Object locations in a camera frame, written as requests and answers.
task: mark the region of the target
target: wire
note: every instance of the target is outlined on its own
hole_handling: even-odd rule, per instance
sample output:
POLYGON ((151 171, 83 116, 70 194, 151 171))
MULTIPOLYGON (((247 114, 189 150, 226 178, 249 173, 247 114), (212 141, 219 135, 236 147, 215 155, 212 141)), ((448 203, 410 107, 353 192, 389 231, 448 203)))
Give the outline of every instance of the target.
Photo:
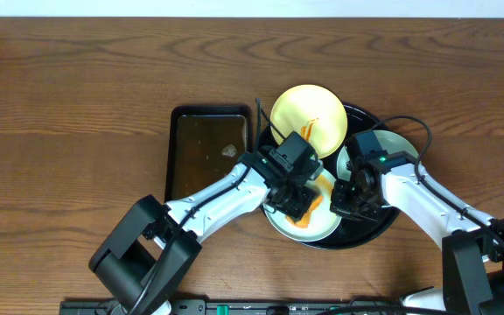
MULTIPOLYGON (((261 111, 262 111, 262 105, 260 103, 260 99, 256 98, 255 99, 255 104, 256 104, 257 109, 258 109, 257 110, 258 116, 257 116, 255 143, 254 143, 254 151, 253 151, 254 156, 258 152, 258 148, 260 146, 260 133, 262 131, 262 125, 261 125, 262 117, 260 116, 261 111)), ((180 232, 182 231, 182 228, 188 222, 188 220, 190 220, 190 218, 192 218, 207 203, 211 202, 212 200, 215 200, 215 199, 219 198, 220 196, 224 195, 225 193, 227 193, 227 192, 233 190, 235 187, 237 187, 246 178, 246 176, 249 174, 251 166, 252 165, 249 164, 246 167, 246 170, 244 171, 244 173, 235 182, 233 182, 231 185, 229 185, 227 188, 223 189, 220 192, 217 192, 216 194, 214 194, 212 196, 209 196, 208 198, 206 198, 203 201, 201 201, 198 205, 193 206, 192 209, 190 209, 190 211, 188 211, 188 213, 184 216, 184 218, 182 219, 182 221, 178 224, 178 228, 174 231, 174 234, 172 235, 171 239, 166 243, 166 246, 164 246, 163 252, 166 252, 167 250, 170 249, 170 247, 172 246, 172 244, 174 243, 174 241, 180 236, 180 232)), ((158 258, 157 263, 155 263, 153 265, 153 267, 151 269, 151 272, 149 274, 149 278, 147 279, 147 282, 145 283, 145 286, 143 287, 143 290, 141 291, 141 293, 139 293, 139 296, 137 297, 136 302, 133 304, 133 307, 131 307, 131 309, 129 310, 128 315, 133 315, 134 314, 135 309, 141 304, 141 302, 143 301, 143 299, 147 295, 147 292, 149 291, 149 288, 151 287, 151 284, 154 282, 155 278, 158 275, 158 268, 157 268, 157 266, 161 264, 161 262, 163 261, 163 259, 165 259, 165 256, 161 255, 158 258)))
POLYGON ((266 115, 266 113, 263 111, 262 108, 260 108, 260 112, 262 113, 262 116, 263 118, 266 120, 266 122, 268 122, 268 127, 271 126, 273 127, 273 129, 277 132, 277 134, 283 139, 285 140, 287 137, 284 136, 284 134, 281 133, 281 131, 279 131, 279 129, 276 127, 275 124, 273 124, 273 122, 271 122, 271 120, 268 118, 268 116, 266 115))
POLYGON ((353 314, 354 312, 393 312, 393 313, 408 313, 418 315, 461 315, 452 311, 439 311, 432 309, 424 309, 419 307, 406 307, 398 305, 376 305, 376 306, 345 306, 336 308, 330 311, 322 311, 317 315, 339 315, 339 314, 353 314))
POLYGON ((409 116, 409 115, 397 115, 397 116, 389 117, 387 119, 384 119, 384 120, 377 122, 369 130, 374 130, 376 127, 383 125, 384 123, 396 120, 396 119, 409 119, 411 121, 420 123, 427 130, 427 143, 425 144, 425 146, 423 147, 423 149, 421 150, 421 152, 417 156, 416 163, 414 164, 414 167, 416 170, 417 181, 420 181, 422 177, 421 177, 421 174, 419 174, 419 165, 421 164, 421 159, 424 157, 425 153, 427 152, 427 150, 431 146, 431 141, 433 140, 433 133, 431 132, 431 128, 429 128, 429 126, 424 121, 422 121, 421 119, 409 116))
POLYGON ((94 315, 101 315, 101 314, 99 314, 98 311, 105 311, 106 313, 104 313, 104 315, 111 315, 120 306, 122 306, 120 304, 120 302, 114 300, 113 298, 106 299, 106 300, 101 301, 99 304, 96 305, 96 307, 94 308, 94 315), (106 306, 106 310, 103 310, 101 308, 101 306, 103 306, 105 303, 108 303, 108 304, 106 306), (113 305, 114 303, 116 303, 116 305, 113 308, 110 309, 110 306, 113 305))
POLYGON ((431 140, 433 139, 433 135, 431 133, 431 128, 429 128, 429 126, 424 121, 417 119, 415 117, 409 116, 409 115, 397 115, 397 116, 392 116, 390 118, 379 121, 373 127, 371 127, 370 130, 374 130, 376 127, 378 127, 384 123, 387 123, 389 121, 396 120, 396 119, 409 119, 411 121, 420 123, 427 130, 427 143, 425 144, 425 146, 421 150, 421 153, 419 153, 419 156, 417 157, 416 163, 414 164, 414 169, 415 169, 414 172, 416 174, 417 182, 423 184, 423 186, 425 186, 425 188, 427 188, 427 190, 429 190, 432 194, 437 196, 437 198, 442 200, 449 207, 453 208, 457 213, 459 213, 460 215, 462 215, 463 217, 467 218, 469 221, 473 222, 478 227, 480 227, 487 235, 492 237, 499 244, 499 246, 504 250, 504 240, 501 239, 500 236, 498 236, 494 231, 492 231, 484 222, 478 220, 476 217, 469 214, 467 208, 463 209, 463 208, 455 205, 451 200, 449 200, 444 195, 442 195, 440 192, 435 190, 435 188, 433 188, 425 180, 425 176, 424 175, 422 176, 421 173, 419 172, 419 165, 421 164, 421 159, 424 157, 425 153, 427 152, 427 150, 431 146, 431 140))
MULTIPOLYGON (((347 306, 353 306, 355 302, 357 302, 357 299, 361 298, 361 296, 357 296, 351 299, 349 303, 347 303, 347 306)), ((375 300, 372 301, 374 306, 378 306, 375 300)))

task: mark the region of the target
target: white wall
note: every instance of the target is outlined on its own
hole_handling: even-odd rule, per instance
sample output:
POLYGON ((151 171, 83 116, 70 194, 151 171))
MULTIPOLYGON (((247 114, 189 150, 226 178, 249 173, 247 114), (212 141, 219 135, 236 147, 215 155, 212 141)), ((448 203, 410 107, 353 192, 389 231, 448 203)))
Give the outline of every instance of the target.
POLYGON ((504 0, 0 0, 0 17, 504 18, 504 0))

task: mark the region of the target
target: black tray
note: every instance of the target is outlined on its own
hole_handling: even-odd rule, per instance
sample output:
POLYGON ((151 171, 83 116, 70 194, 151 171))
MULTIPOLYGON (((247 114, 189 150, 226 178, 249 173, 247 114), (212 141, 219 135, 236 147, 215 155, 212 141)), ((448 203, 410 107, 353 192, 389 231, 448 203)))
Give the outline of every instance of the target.
POLYGON ((168 142, 168 160, 166 162, 166 185, 164 187, 164 202, 172 200, 172 181, 174 180, 174 162, 176 157, 176 133, 178 132, 178 120, 181 116, 207 116, 207 115, 242 115, 246 120, 246 151, 252 151, 252 122, 250 120, 250 108, 245 104, 202 104, 181 105, 171 112, 171 130, 168 142))
MULTIPOLYGON (((352 134, 368 130, 379 119, 366 111, 353 104, 342 102, 346 108, 347 113, 347 133, 346 139, 352 134)), ((388 130, 386 126, 381 126, 379 129, 388 130)), ((271 135, 269 129, 265 129, 260 135, 260 145, 269 144, 277 146, 275 139, 271 135)), ((341 147, 337 149, 332 155, 324 157, 324 168, 327 169, 335 178, 338 177, 336 165, 338 162, 338 155, 340 154, 341 147)), ((396 219, 400 211, 393 207, 387 207, 376 212, 374 216, 377 222, 370 220, 351 221, 342 219, 338 227, 319 241, 300 241, 304 245, 311 246, 317 249, 350 249, 362 244, 365 244, 378 235, 382 234, 396 219)))

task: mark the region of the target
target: orange food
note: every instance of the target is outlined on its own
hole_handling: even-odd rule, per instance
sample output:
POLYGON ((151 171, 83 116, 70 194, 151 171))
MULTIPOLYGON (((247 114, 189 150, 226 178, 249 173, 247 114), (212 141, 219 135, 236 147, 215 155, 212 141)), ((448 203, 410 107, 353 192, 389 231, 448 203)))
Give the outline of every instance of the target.
MULTIPOLYGON (((321 188, 322 190, 326 190, 328 195, 332 195, 332 189, 333 189, 333 184, 328 180, 328 178, 324 177, 323 175, 318 176, 316 178, 316 181, 314 182, 316 187, 321 188)), ((285 216, 285 219, 293 225, 294 227, 297 228, 308 228, 308 225, 311 223, 311 215, 314 209, 316 209, 322 200, 324 199, 323 194, 321 193, 311 204, 311 206, 308 208, 306 213, 303 215, 301 220, 295 222, 292 218, 289 216, 285 216)))
POLYGON ((306 142, 309 142, 311 140, 312 126, 314 126, 314 123, 317 121, 318 118, 311 119, 310 121, 306 122, 306 126, 301 127, 301 137, 306 140, 306 142))
POLYGON ((308 208, 308 210, 306 211, 306 213, 303 215, 303 218, 301 218, 301 220, 295 222, 292 218, 290 218, 289 216, 285 216, 285 219, 287 219, 287 221, 297 227, 297 228, 308 228, 308 225, 311 223, 311 215, 312 215, 312 211, 314 211, 314 209, 316 209, 319 205, 320 205, 320 202, 322 202, 322 195, 319 195, 311 204, 311 206, 308 208))

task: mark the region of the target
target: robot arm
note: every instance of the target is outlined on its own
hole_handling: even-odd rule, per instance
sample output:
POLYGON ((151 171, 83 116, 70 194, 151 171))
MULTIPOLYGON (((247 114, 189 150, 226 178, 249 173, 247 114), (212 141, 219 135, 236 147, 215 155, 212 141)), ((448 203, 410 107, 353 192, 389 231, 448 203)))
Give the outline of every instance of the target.
MULTIPOLYGON (((192 196, 180 200, 168 201, 164 205, 171 209, 168 215, 180 223, 192 207, 200 202, 228 188, 238 178, 244 175, 247 166, 237 164, 223 179, 213 185, 197 192, 192 196)), ((256 210, 268 197, 270 189, 265 179, 254 169, 250 169, 244 180, 235 188, 224 193, 222 198, 217 198, 205 204, 183 226, 186 232, 193 232, 199 243, 209 235, 229 223, 232 219, 256 210)), ((165 243, 155 237, 155 242, 162 249, 165 243)))
POLYGON ((277 149, 244 154, 225 178, 192 196, 164 205, 147 196, 126 213, 89 268, 129 314, 168 314, 168 297, 209 235, 262 203, 303 216, 316 195, 305 183, 322 172, 315 156, 293 132, 277 149), (158 260, 137 240, 140 235, 164 249, 158 260))
MULTIPOLYGON (((469 214, 484 224, 490 224, 493 216, 467 205, 435 181, 422 165, 419 165, 419 172, 436 191, 441 192, 459 207, 465 208, 469 214)), ((456 231, 470 232, 480 228, 421 185, 414 174, 412 163, 397 166, 382 174, 381 189, 386 202, 407 214, 440 249, 446 236, 456 231)))
POLYGON ((467 205, 421 165, 418 170, 425 182, 420 182, 415 158, 406 152, 389 154, 372 130, 353 135, 346 147, 353 162, 352 180, 336 182, 341 189, 332 192, 331 210, 354 217, 368 208, 396 207, 442 249, 444 288, 408 296, 404 305, 472 315, 504 314, 504 249, 492 237, 504 241, 504 219, 467 205), (502 262, 502 271, 487 274, 483 264, 487 260, 502 262))

